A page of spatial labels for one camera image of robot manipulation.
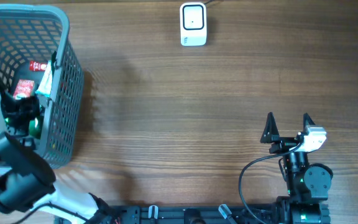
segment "basket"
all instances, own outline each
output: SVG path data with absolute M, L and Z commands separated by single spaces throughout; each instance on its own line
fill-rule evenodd
M 39 84 L 43 72 L 30 71 L 29 62 L 47 63 L 57 52 L 51 94 L 42 103 L 41 138 L 34 139 L 35 152 L 54 169 L 66 165 L 73 154 L 84 87 L 84 73 L 68 40 L 69 29 L 66 14 L 57 7 L 0 4 L 0 76 L 11 93 L 19 79 Z

